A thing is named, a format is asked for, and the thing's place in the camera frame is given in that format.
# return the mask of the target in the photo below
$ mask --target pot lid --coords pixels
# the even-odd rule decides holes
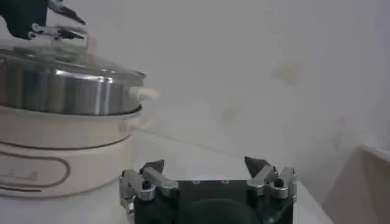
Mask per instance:
[[[124,69],[87,51],[52,46],[0,46],[0,63],[12,58],[20,66],[47,66],[53,75],[104,83],[142,83],[142,72]]]

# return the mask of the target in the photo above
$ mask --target robotic arm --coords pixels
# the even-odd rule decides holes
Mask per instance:
[[[84,20],[79,18],[75,11],[66,7],[62,0],[1,0],[0,16],[5,19],[9,32],[17,38],[32,40],[37,35],[52,36],[55,39],[83,38],[75,32],[77,29],[46,26],[48,8],[85,25]]]

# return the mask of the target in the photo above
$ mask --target metal bracket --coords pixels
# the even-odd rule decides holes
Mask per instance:
[[[264,190],[268,182],[273,182],[277,178],[278,172],[276,168],[267,165],[264,166],[254,178],[247,180],[246,183],[249,187],[255,189],[257,196],[262,196],[265,194]]]
[[[151,201],[155,198],[156,187],[145,184],[144,178],[134,170],[125,170],[119,178],[120,197],[128,200],[137,196],[142,201]]]
[[[294,168],[285,167],[279,178],[269,185],[270,196],[276,199],[292,197],[294,202],[297,195],[297,174]]]
[[[150,181],[153,185],[159,188],[162,194],[166,197],[176,197],[179,189],[179,183],[174,180],[170,180],[163,176],[160,172],[152,167],[146,167],[143,169],[142,177]]]

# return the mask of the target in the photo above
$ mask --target white table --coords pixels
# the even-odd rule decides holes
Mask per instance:
[[[146,161],[164,158],[166,160],[165,174],[173,178],[191,178],[196,175],[204,175],[205,170],[207,170],[208,175],[212,176],[231,174],[232,178],[247,177],[243,159],[194,149],[178,143],[167,142],[164,139],[150,141],[145,136],[137,138],[142,144],[137,146],[134,153],[133,165],[136,168],[142,166]],[[203,160],[202,166],[196,162],[197,158]],[[299,183],[297,189],[297,223],[331,224],[332,221],[306,188]],[[127,224],[127,219],[123,208],[119,205],[118,184],[115,181],[93,191],[69,197],[44,200],[0,197],[0,223]]]

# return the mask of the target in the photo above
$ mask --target pot handle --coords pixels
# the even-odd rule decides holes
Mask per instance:
[[[143,86],[132,86],[129,90],[130,97],[135,97],[138,101],[157,100],[161,94],[155,89],[145,88]]]
[[[133,130],[145,131],[150,126],[152,126],[154,120],[146,117],[136,117],[128,121],[127,131],[131,132]]]
[[[132,86],[129,89],[129,95],[130,97],[134,97],[137,99],[137,101],[143,101],[143,100],[157,100],[160,98],[161,94],[156,91],[155,89],[151,88],[145,88],[143,86]],[[136,118],[133,118],[129,120],[127,123],[127,130],[146,130],[150,126],[152,126],[154,120],[149,117],[144,117],[142,115],[139,115]]]

